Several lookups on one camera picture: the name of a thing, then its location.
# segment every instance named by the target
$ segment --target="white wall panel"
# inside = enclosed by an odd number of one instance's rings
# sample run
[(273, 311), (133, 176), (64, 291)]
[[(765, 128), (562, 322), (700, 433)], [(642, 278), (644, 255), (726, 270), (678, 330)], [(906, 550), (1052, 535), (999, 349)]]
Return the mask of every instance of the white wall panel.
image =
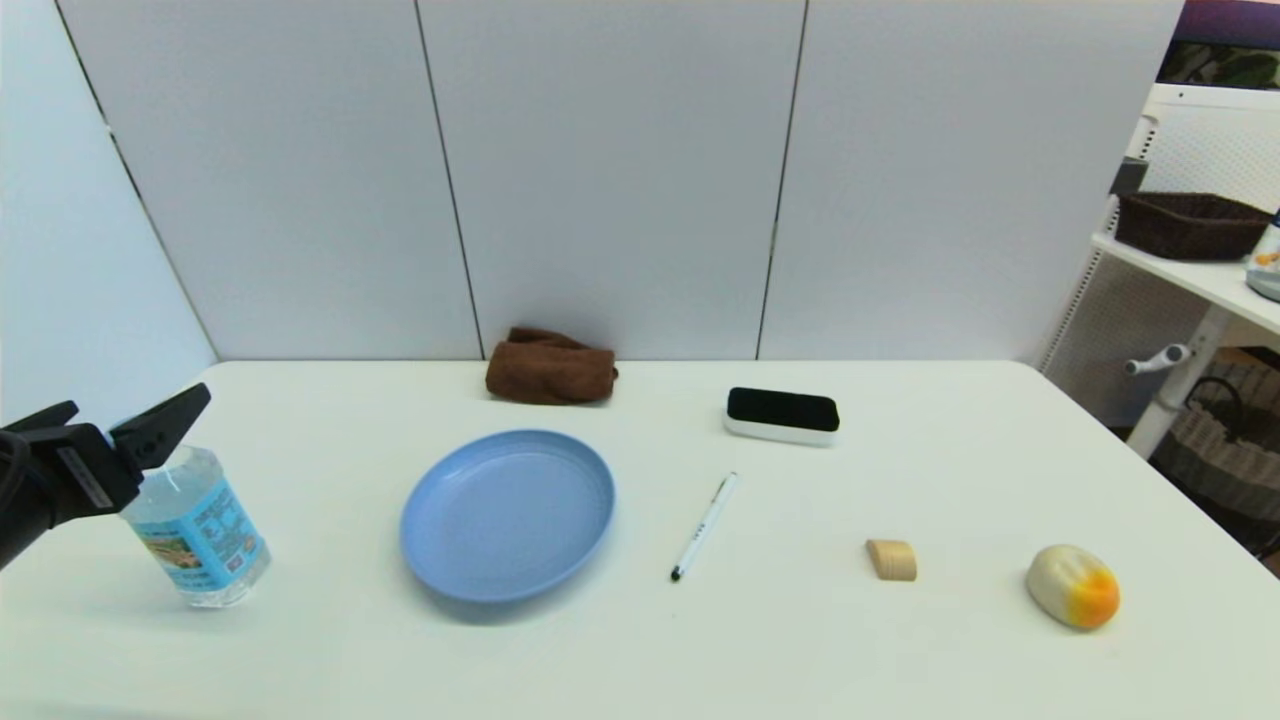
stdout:
[(54, 0), (4, 6), (0, 418), (76, 400), (111, 424), (214, 363)]
[(1029, 360), (1180, 0), (813, 0), (762, 357)]
[(479, 357), (411, 0), (63, 9), (224, 357)]
[(486, 347), (754, 356), (803, 10), (421, 4)]

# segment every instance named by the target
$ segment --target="brown towel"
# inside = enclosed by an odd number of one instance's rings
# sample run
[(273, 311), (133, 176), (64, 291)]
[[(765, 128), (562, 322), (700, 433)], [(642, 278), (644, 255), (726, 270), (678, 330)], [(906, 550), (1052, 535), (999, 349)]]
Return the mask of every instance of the brown towel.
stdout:
[(576, 405), (613, 395), (612, 350), (593, 350), (550, 331), (512, 328), (489, 359), (489, 392), (534, 405)]

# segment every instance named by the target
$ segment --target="blue plate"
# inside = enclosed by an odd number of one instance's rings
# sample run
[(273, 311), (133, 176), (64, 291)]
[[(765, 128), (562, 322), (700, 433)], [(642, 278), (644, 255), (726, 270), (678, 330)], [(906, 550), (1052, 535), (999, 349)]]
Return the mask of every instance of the blue plate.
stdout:
[(454, 450), (422, 475), (401, 548), (435, 592), (499, 603), (576, 573), (613, 518), (609, 466), (568, 436), (513, 430)]

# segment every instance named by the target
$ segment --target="pen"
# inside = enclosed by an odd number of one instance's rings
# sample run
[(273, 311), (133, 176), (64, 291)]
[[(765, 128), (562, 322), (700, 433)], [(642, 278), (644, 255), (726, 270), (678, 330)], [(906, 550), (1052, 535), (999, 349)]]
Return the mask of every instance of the pen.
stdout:
[(671, 570), (671, 582), (678, 583), (680, 578), (689, 573), (689, 566), (694, 564), (694, 557), (698, 556), (698, 550), (703, 547), (703, 541), (716, 527), (716, 520), (719, 519), (719, 514), (728, 505), (728, 496), (733, 495), (733, 486), (737, 484), (737, 473), (730, 473), (723, 480), (721, 480), (721, 487), (716, 491), (716, 497), (712, 498), (712, 506), (707, 509), (707, 515), (703, 515), (703, 521), (698, 524), (698, 529), (694, 530), (694, 539), (689, 541), (689, 547), (685, 548), (685, 553), (680, 556), (680, 562)]

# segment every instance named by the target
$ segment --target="wicker basket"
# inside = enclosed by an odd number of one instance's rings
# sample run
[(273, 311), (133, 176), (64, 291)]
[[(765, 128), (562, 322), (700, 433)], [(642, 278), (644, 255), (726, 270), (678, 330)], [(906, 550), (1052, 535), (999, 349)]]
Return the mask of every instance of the wicker basket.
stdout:
[(1239, 260), (1253, 250), (1270, 213), (1199, 192), (1120, 196), (1116, 240), (1171, 260)]

